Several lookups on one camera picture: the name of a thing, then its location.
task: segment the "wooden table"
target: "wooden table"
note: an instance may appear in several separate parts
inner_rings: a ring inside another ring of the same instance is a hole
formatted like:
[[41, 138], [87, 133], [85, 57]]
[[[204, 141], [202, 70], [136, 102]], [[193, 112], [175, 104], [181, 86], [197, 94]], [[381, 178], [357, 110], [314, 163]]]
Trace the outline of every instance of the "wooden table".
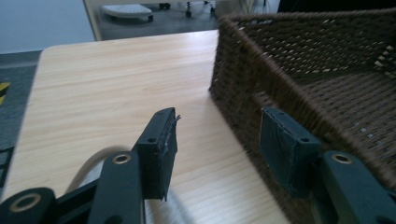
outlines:
[[57, 46], [43, 51], [5, 197], [49, 187], [63, 195], [103, 147], [132, 147], [153, 113], [174, 106], [171, 188], [197, 223], [285, 223], [213, 104], [217, 31]]

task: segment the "yellow object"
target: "yellow object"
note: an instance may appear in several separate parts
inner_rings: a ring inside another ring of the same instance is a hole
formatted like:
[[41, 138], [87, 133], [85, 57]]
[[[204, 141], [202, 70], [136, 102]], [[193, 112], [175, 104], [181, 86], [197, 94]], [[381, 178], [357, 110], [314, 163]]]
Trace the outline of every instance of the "yellow object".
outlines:
[[6, 99], [6, 93], [8, 90], [9, 82], [0, 82], [0, 105]]

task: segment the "floor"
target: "floor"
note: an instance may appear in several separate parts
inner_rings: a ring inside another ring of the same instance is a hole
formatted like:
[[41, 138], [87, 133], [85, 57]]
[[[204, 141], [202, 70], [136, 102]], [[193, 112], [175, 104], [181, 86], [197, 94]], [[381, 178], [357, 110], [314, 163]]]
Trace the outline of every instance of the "floor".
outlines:
[[[267, 12], [269, 6], [262, 7], [262, 4], [263, 0], [258, 0], [254, 10]], [[218, 27], [218, 18], [210, 13], [210, 5], [204, 2], [191, 3], [190, 18], [186, 18], [185, 3], [173, 3], [167, 10], [160, 10], [157, 4], [144, 6], [153, 11], [154, 21], [149, 22], [146, 18], [112, 20], [102, 14], [104, 40], [215, 30]], [[10, 82], [5, 101], [0, 105], [0, 198], [40, 53], [0, 54], [0, 82]]]

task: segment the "wall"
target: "wall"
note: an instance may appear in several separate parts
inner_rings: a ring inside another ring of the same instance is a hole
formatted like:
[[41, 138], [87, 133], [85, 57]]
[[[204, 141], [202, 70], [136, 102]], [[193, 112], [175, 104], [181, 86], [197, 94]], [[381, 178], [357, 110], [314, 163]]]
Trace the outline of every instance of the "wall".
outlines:
[[0, 54], [94, 41], [82, 0], [1, 0]]

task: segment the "wicker basket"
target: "wicker basket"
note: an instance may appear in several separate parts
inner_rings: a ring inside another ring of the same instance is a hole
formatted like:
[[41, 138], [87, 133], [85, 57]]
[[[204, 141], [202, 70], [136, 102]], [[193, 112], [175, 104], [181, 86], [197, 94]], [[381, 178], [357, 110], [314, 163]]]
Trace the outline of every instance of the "wicker basket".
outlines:
[[210, 92], [294, 223], [312, 222], [259, 152], [261, 108], [289, 113], [323, 143], [358, 156], [396, 189], [396, 8], [226, 16]]

